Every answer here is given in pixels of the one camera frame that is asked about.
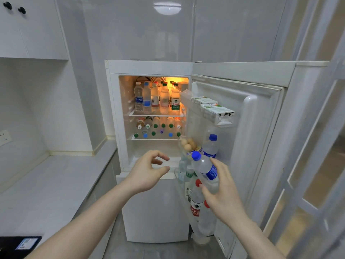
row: cabinet knob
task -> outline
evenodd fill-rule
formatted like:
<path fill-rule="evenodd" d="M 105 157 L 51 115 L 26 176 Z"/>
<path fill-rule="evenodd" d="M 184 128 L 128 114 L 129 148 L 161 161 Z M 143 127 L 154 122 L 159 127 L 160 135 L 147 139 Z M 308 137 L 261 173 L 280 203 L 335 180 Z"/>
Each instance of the cabinet knob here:
<path fill-rule="evenodd" d="M 9 2 L 3 3 L 3 5 L 7 8 L 12 10 L 12 4 L 10 4 Z"/>
<path fill-rule="evenodd" d="M 22 14 L 26 14 L 26 11 L 25 11 L 24 7 L 18 8 L 18 11 L 19 11 L 20 13 L 22 13 Z"/>

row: refrigerator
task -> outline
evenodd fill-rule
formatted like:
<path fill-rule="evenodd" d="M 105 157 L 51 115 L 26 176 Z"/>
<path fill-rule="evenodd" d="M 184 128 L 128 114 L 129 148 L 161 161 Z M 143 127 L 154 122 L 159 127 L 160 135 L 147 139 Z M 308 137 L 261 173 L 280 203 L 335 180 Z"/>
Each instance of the refrigerator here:
<path fill-rule="evenodd" d="M 260 223 L 284 169 L 285 156 L 298 133 L 314 84 L 327 62 L 189 63 L 105 60 L 109 94 L 123 181 L 136 160 L 158 149 L 171 167 L 155 187 L 132 197 L 123 207 L 128 241 L 178 242 L 188 239 L 189 226 L 199 235 L 195 217 L 175 168 L 185 153 L 178 137 L 135 138 L 139 116 L 134 111 L 137 80 L 186 81 L 180 112 L 182 136 L 201 145 L 218 136 L 217 159 L 228 165 L 248 216 Z M 231 109 L 227 117 L 209 118 L 192 97 L 206 96 Z M 236 252 L 236 237 L 217 220 L 213 232 L 224 255 Z"/>

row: white countertop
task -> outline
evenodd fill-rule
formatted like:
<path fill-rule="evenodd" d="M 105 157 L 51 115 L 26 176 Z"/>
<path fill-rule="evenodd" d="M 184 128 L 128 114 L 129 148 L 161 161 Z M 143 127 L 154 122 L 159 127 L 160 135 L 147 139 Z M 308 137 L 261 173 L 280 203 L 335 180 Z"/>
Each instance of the white countertop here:
<path fill-rule="evenodd" d="M 41 235 L 70 222 L 117 148 L 108 140 L 94 157 L 50 156 L 0 194 L 0 236 Z"/>

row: electrical outlet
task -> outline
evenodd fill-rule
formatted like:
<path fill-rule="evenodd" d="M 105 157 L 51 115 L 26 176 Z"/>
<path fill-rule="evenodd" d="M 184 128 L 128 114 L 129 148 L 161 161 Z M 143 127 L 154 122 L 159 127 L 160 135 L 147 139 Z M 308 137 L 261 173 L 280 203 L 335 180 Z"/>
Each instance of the electrical outlet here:
<path fill-rule="evenodd" d="M 10 133 L 7 130 L 0 131 L 0 146 L 11 142 L 11 136 Z"/>

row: blue bottle cap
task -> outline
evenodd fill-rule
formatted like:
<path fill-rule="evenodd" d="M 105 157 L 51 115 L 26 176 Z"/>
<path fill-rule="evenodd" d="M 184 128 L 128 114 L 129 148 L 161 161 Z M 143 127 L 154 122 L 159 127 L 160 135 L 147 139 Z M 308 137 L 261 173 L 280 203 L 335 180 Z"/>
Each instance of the blue bottle cap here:
<path fill-rule="evenodd" d="M 210 134 L 210 137 L 209 137 L 209 139 L 210 139 L 210 141 L 216 141 L 217 140 L 217 138 L 218 138 L 218 136 L 217 135 L 215 135 L 215 134 Z"/>
<path fill-rule="evenodd" d="M 199 153 L 198 151 L 193 151 L 192 158 L 194 161 L 199 161 L 201 159 L 201 153 Z"/>

